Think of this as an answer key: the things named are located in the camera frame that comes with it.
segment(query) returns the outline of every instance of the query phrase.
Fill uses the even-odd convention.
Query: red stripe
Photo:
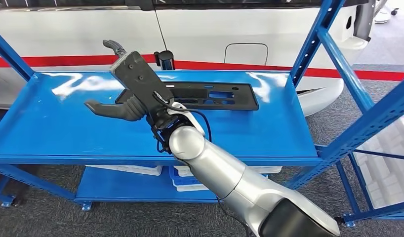
[[[154,55],[142,55],[147,63],[155,63]],[[110,65],[116,61],[114,55],[87,55],[87,56],[35,56],[23,57],[31,67],[56,67],[56,66],[90,66]],[[187,70],[277,70],[288,71],[291,67],[262,66],[248,64],[210,63],[194,61],[174,61],[177,69]],[[0,68],[7,68],[9,65],[0,58]],[[380,71],[355,71],[360,79],[366,80],[391,80],[401,81],[404,79],[404,72],[380,72]],[[335,69],[307,69],[305,76],[321,78],[340,78]]]
[[[147,63],[155,63],[154,55],[142,55]],[[57,66],[90,66],[110,65],[116,61],[114,55],[87,55],[87,56],[40,56],[23,57],[23,60],[31,67],[57,67]],[[0,58],[0,68],[10,67]]]

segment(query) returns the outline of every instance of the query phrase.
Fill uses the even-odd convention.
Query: silver robotic arm
[[[306,197],[256,173],[206,140],[191,110],[174,102],[171,91],[138,52],[126,53],[111,40],[104,45],[119,56],[111,71],[131,96],[119,105],[86,101],[93,113],[128,121],[146,117],[162,146],[159,151],[173,154],[189,166],[194,176],[236,212],[257,237],[340,236],[336,221]]]
[[[253,171],[195,127],[176,129],[169,145],[174,156],[257,237],[340,236],[336,221],[306,197]]]

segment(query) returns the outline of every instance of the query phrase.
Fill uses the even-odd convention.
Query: black cable
[[[156,94],[153,94],[154,98],[162,105],[164,105],[166,108],[171,109],[171,110],[175,110],[175,111],[179,111],[179,112],[194,112],[197,113],[198,115],[202,116],[203,120],[205,120],[206,123],[206,128],[208,129],[208,137],[209,137],[209,141],[212,142],[212,133],[211,133],[211,126],[209,125],[209,121],[206,118],[205,114],[202,113],[199,110],[195,110],[195,109],[182,109],[182,108],[176,108],[173,107],[171,105],[169,105],[168,103],[164,102],[162,99],[160,99]]]
[[[245,230],[245,235],[246,235],[246,237],[250,237],[250,230],[248,229],[248,226],[247,226],[243,221],[239,220],[239,218],[237,218],[236,216],[233,216],[233,215],[229,214],[229,213],[225,210],[223,204],[221,204],[221,201],[219,200],[219,197],[218,197],[218,196],[216,197],[216,200],[218,201],[218,205],[219,205],[219,207],[221,208],[221,210],[222,210],[222,212],[224,213],[224,215],[229,216],[229,217],[233,218],[234,220],[238,221],[240,224],[242,224],[242,226],[244,227],[244,230]]]
[[[158,151],[159,153],[163,153],[163,152],[164,152],[164,149],[163,149],[163,148],[160,149],[160,141],[159,141],[159,140],[157,140],[157,151]]]

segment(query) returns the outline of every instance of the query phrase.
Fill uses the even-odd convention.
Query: window
[[[279,8],[318,7],[322,0],[153,0],[157,7],[172,8]],[[346,0],[345,6],[368,3],[369,0]]]
[[[4,7],[121,6],[125,0],[0,0]]]

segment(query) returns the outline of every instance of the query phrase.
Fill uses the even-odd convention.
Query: white car
[[[141,54],[170,50],[177,69],[288,69],[321,0],[2,0],[0,34],[39,71],[107,70],[103,39]],[[366,47],[375,0],[347,0],[330,33],[350,63]],[[304,115],[332,103],[343,80],[321,47],[297,87]],[[0,108],[24,80],[0,60]]]

